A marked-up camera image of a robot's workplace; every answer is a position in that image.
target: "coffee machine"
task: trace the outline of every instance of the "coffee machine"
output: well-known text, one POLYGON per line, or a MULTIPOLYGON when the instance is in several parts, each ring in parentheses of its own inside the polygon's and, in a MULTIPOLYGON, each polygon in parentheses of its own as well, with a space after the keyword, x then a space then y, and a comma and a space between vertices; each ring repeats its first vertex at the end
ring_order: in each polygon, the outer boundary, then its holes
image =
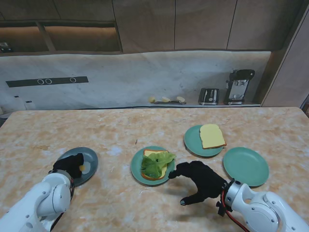
POLYGON ((245 102, 249 81, 254 77, 252 69, 232 70, 226 81, 227 92, 224 98, 226 105, 240 105, 245 102))

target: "plate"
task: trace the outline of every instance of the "plate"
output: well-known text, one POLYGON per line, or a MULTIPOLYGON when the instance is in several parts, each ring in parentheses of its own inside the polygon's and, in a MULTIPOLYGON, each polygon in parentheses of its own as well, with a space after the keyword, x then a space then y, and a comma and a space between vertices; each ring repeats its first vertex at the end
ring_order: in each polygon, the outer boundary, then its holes
POLYGON ((220 151, 222 151, 223 146, 218 148, 203 149, 202 140, 199 136, 199 129, 201 127, 202 125, 197 125, 187 130, 184 134, 185 146, 194 154, 203 157, 211 157, 219 154, 220 151))
POLYGON ((63 158, 66 158, 68 156, 75 156, 78 153, 82 153, 84 157, 84 162, 90 163, 90 171, 87 174, 82 174, 82 177, 74 179, 74 185, 75 187, 82 185, 87 180, 90 179, 90 177, 93 176, 93 174, 96 172, 98 168, 98 156, 94 152, 94 150, 88 148, 88 147, 76 147, 73 148, 67 152, 65 152, 62 156, 58 158, 58 160, 61 160, 63 158))
POLYGON ((269 176, 266 160, 259 153, 245 147, 228 150, 223 165, 232 178, 252 187, 264 184, 269 176))
POLYGON ((164 178, 160 179, 160 180, 146 180, 145 178, 143 178, 140 174, 140 168, 141 168, 141 162, 143 160, 143 153, 144 153, 144 149, 150 149, 150 150, 165 150, 165 148, 159 147, 159 146, 148 146, 148 147, 144 147, 143 149, 139 150, 133 157, 132 161, 131 161, 131 172, 134 176, 134 178, 145 185, 160 185, 165 183, 166 181, 169 180, 169 173, 171 171, 174 170, 175 168, 175 161, 173 160, 171 163, 168 164, 168 169, 166 170, 165 176, 164 178))

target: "black glove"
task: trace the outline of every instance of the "black glove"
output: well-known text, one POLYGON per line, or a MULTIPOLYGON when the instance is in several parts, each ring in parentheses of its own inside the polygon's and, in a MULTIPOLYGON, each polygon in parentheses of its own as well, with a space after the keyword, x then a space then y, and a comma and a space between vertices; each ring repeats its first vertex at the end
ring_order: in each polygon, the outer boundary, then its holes
POLYGON ((181 205, 203 202, 208 197, 217 198, 226 183, 222 177, 201 161, 178 164, 176 170, 169 173, 169 178, 174 179, 180 175, 191 178, 197 186, 197 193, 183 198, 180 201, 181 205))
POLYGON ((73 179, 79 178, 82 176, 79 166, 83 165, 84 157, 82 153, 78 153, 76 156, 69 156, 64 159, 58 160, 53 165, 53 170, 64 170, 66 171, 73 179))

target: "bread slice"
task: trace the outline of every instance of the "bread slice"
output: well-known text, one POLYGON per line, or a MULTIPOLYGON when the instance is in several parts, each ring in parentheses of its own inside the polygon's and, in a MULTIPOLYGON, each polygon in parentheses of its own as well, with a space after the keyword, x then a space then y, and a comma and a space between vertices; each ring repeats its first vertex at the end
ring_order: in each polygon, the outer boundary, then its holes
MULTIPOLYGON (((164 152, 164 151, 166 151, 166 150, 150 150, 150 149, 144 149, 144 153, 143 153, 143 154, 144 154, 145 156, 149 156, 149 155, 152 154, 152 153, 161 153, 161 152, 164 152)), ((161 174, 161 176, 160 176, 159 178, 152 178, 152 177, 149 177, 149 176, 147 176, 147 175, 145 175, 145 174, 143 174, 143 173, 141 173, 141 176, 142 176, 143 178, 147 179, 147 180, 160 180, 160 179, 164 178, 167 169, 168 169, 168 165, 165 164, 165 165, 163 166, 163 168, 162 168, 162 174, 161 174)))
POLYGON ((222 131, 216 124, 206 124, 199 129, 203 149, 226 146, 222 131))

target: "countertop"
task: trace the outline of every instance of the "countertop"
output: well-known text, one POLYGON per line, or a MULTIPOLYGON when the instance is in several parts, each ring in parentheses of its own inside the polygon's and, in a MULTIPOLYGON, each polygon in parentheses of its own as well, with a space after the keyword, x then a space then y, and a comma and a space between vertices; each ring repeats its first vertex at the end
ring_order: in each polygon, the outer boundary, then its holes
POLYGON ((181 198, 197 190, 186 177, 153 188, 136 182, 131 159, 150 145, 175 153, 176 164, 201 160, 226 180, 224 154, 238 146, 253 149, 270 169, 268 181, 254 190, 279 194, 309 222, 309 119, 286 107, 15 112, 0 128, 0 217, 41 182, 61 154, 86 146, 97 153, 98 170, 75 189, 55 232, 241 231, 217 214, 218 199, 180 206, 181 198), (185 150, 183 135, 208 123, 220 126, 227 146, 202 159, 185 150))

